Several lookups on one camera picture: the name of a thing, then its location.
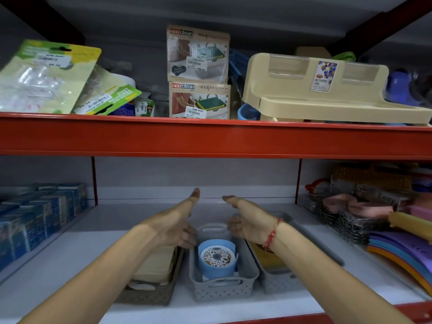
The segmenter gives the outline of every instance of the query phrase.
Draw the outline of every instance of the shelf bracket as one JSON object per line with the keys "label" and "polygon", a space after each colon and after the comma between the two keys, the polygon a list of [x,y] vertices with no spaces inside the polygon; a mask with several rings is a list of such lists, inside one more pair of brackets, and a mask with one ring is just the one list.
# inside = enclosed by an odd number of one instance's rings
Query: shelf bracket
{"label": "shelf bracket", "polygon": [[45,0],[0,0],[0,3],[48,41],[86,44],[83,33]]}
{"label": "shelf bracket", "polygon": [[407,0],[396,8],[380,12],[326,47],[332,56],[351,51],[357,57],[432,11],[432,0]]}

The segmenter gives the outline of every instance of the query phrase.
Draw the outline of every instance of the hand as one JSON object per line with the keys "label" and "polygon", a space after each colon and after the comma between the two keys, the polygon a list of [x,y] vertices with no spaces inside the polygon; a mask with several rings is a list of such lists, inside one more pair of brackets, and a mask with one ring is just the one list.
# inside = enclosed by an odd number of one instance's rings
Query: hand
{"label": "hand", "polygon": [[200,190],[195,188],[186,200],[142,222],[157,232],[157,246],[178,245],[183,248],[193,248],[197,244],[197,232],[185,222],[185,219],[191,215],[192,207],[199,199]]}
{"label": "hand", "polygon": [[273,231],[278,218],[257,206],[255,203],[236,196],[223,196],[222,199],[238,208],[240,216],[233,216],[228,229],[237,238],[263,245]]}

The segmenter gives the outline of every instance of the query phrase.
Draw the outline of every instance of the forearm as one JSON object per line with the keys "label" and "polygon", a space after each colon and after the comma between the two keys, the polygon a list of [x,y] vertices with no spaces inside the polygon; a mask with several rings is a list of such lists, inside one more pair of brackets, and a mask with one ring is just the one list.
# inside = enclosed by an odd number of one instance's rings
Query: forearm
{"label": "forearm", "polygon": [[135,226],[26,315],[20,324],[98,323],[133,273],[155,249],[155,236],[156,232],[149,226]]}
{"label": "forearm", "polygon": [[271,250],[336,324],[412,323],[289,224],[278,225]]}

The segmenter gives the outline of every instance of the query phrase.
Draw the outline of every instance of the gray plastic basket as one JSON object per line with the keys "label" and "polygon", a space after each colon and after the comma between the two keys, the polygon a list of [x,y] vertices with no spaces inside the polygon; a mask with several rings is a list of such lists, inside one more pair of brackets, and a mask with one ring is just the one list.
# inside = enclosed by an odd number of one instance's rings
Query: gray plastic basket
{"label": "gray plastic basket", "polygon": [[172,280],[169,284],[156,286],[154,291],[134,290],[126,286],[117,297],[115,303],[132,305],[169,305],[172,293],[174,292],[174,287],[176,286],[184,253],[185,250],[179,247],[177,250],[177,263],[175,265],[174,273],[172,274]]}
{"label": "gray plastic basket", "polygon": [[[314,245],[320,248],[327,256],[337,262],[340,266],[343,266],[344,261],[336,255],[327,246],[323,245],[321,241],[316,239],[308,230],[303,228],[299,223],[297,223],[290,215],[286,212],[270,212],[272,215],[283,218],[286,223],[289,223],[297,231],[299,231],[303,236],[308,238]],[[249,247],[252,254],[254,255],[255,261],[260,269],[259,281],[261,282],[266,294],[303,290],[305,287],[300,282],[300,280],[295,276],[295,274],[287,267],[286,270],[281,270],[278,272],[267,272],[258,260],[254,250]]]}
{"label": "gray plastic basket", "polygon": [[249,298],[252,294],[254,281],[260,272],[246,241],[232,237],[226,224],[222,223],[210,223],[197,229],[198,245],[210,239],[224,239],[235,244],[236,253],[239,254],[237,262],[239,276],[203,282],[203,275],[198,267],[198,248],[189,250],[189,278],[194,285],[195,299],[198,302],[205,302]]}

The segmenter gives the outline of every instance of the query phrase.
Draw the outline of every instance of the store label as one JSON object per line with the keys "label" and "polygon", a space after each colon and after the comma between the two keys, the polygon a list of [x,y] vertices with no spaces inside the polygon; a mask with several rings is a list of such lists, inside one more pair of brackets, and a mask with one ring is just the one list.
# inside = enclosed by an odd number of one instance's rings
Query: store label
{"label": "store label", "polygon": [[207,71],[207,64],[208,64],[207,60],[192,58],[191,56],[186,57],[187,68]]}
{"label": "store label", "polygon": [[336,68],[337,63],[318,61],[314,81],[312,82],[310,90],[315,92],[329,92]]}
{"label": "store label", "polygon": [[65,54],[48,54],[45,52],[39,52],[36,54],[33,62],[39,65],[66,68],[69,66],[71,59],[72,56]]}
{"label": "store label", "polygon": [[147,102],[143,101],[138,103],[137,108],[135,109],[136,115],[146,115],[147,114]]}
{"label": "store label", "polygon": [[92,111],[93,109],[99,107],[101,104],[104,104],[107,100],[112,99],[112,96],[106,93],[102,93],[98,95],[97,97],[94,97],[93,99],[87,101],[81,106],[78,106],[74,112],[75,114],[87,114],[89,111]]}
{"label": "store label", "polygon": [[186,118],[201,118],[205,119],[207,117],[207,111],[193,108],[191,106],[186,106],[186,111],[184,112]]}

